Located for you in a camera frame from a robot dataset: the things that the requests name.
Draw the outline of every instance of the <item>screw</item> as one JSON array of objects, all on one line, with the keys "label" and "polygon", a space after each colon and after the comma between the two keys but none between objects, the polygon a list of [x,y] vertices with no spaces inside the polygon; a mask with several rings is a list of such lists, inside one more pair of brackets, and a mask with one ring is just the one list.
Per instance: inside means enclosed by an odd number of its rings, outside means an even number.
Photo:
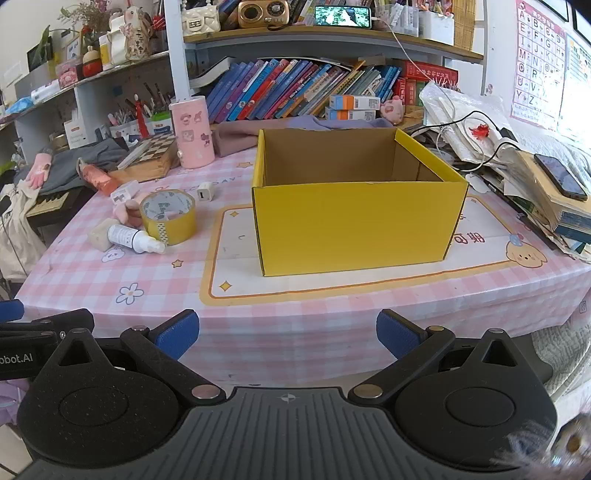
[{"label": "screw", "polygon": [[220,393],[222,393],[222,391],[215,385],[211,384],[198,385],[191,390],[191,394],[199,400],[212,400]]},{"label": "screw", "polygon": [[359,398],[378,398],[384,391],[377,385],[371,383],[357,385],[353,389],[353,393]]}]

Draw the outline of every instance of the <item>red book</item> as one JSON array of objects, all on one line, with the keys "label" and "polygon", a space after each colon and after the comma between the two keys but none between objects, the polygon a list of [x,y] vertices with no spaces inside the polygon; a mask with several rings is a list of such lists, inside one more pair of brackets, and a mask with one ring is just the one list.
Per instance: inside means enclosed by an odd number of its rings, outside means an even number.
[{"label": "red book", "polygon": [[273,117],[273,115],[277,112],[278,109],[285,107],[285,105],[287,105],[287,102],[289,101],[290,95],[295,92],[297,90],[297,88],[299,86],[301,86],[301,84],[308,78],[310,78],[310,73],[314,70],[318,70],[318,67],[316,65],[314,65],[313,63],[310,63],[299,75],[298,78],[296,78],[295,82],[293,82],[291,84],[291,86],[287,89],[287,91],[281,95],[277,101],[273,104],[273,106],[271,107],[271,109],[267,112],[267,114],[264,116],[265,120],[269,120],[270,118]]},{"label": "red book", "polygon": [[261,98],[269,88],[275,85],[275,79],[280,75],[281,72],[283,72],[283,70],[285,70],[285,67],[287,67],[289,63],[289,60],[283,59],[277,64],[277,67],[273,69],[265,81],[261,83],[261,86],[256,89],[256,92],[252,94],[251,99],[244,106],[242,112],[240,112],[236,120],[244,120],[248,114],[252,112],[258,99]]},{"label": "red book", "polygon": [[413,79],[406,79],[407,85],[404,93],[405,105],[416,105],[417,98],[417,81]]},{"label": "red book", "polygon": [[394,85],[394,95],[398,95],[402,100],[402,104],[406,105],[406,79],[396,80]]},{"label": "red book", "polygon": [[[439,85],[442,86],[455,86],[459,79],[457,70],[448,69],[446,67],[440,67],[439,65],[432,65],[430,63],[423,63],[420,61],[415,62],[417,67],[424,71],[428,77],[435,80]],[[420,82],[429,82],[430,79],[425,77],[422,72],[415,67],[412,62],[408,60],[398,60],[395,64],[402,68],[400,73],[401,77],[405,77],[411,80],[418,80]]]}]

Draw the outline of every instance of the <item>gold radio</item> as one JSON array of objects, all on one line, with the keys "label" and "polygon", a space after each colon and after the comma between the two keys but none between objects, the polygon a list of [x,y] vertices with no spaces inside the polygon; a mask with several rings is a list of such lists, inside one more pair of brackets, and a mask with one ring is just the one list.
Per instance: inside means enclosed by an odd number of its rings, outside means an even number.
[{"label": "gold radio", "polygon": [[287,25],[290,6],[285,0],[249,0],[238,4],[240,28]]}]

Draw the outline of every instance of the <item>smartphone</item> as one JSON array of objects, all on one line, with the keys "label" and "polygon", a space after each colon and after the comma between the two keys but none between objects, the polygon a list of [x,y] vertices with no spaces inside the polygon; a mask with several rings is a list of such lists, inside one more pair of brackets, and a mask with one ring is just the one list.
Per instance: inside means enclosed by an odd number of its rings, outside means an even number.
[{"label": "smartphone", "polygon": [[314,9],[314,24],[321,27],[371,28],[371,12],[369,7],[318,5]]},{"label": "smartphone", "polygon": [[580,183],[564,168],[558,158],[538,154],[534,155],[534,158],[562,195],[583,202],[587,200],[587,194]]}]

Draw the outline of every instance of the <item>piano keyboard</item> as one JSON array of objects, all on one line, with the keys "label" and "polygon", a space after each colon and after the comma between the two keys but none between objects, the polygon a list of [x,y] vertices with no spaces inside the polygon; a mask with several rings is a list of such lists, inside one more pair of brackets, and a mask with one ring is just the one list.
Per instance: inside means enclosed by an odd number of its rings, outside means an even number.
[{"label": "piano keyboard", "polygon": [[37,204],[28,211],[27,218],[41,215],[42,213],[55,212],[56,210],[61,209],[64,206],[69,193],[70,192],[58,192],[38,198]]}]

